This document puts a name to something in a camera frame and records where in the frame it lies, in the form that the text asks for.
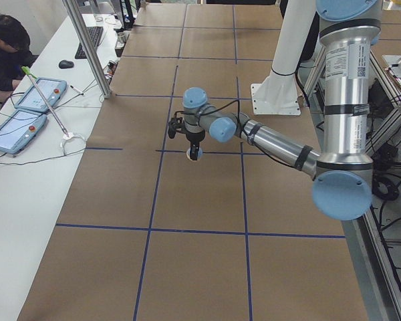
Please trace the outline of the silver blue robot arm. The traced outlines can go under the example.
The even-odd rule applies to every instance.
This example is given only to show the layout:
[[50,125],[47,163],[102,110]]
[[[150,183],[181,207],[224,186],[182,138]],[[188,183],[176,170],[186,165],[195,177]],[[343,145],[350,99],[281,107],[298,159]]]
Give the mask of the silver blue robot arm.
[[321,152],[250,119],[223,114],[202,88],[192,87],[182,99],[184,118],[170,123],[190,141],[188,158],[201,155],[206,134],[219,142],[236,136],[276,156],[313,180],[312,198],[328,217],[348,221],[361,217],[372,202],[372,160],[366,154],[370,46],[380,35],[381,1],[290,1],[285,12],[271,73],[251,86],[256,114],[289,114],[296,106],[283,98],[297,68],[314,17],[325,63],[324,138]]

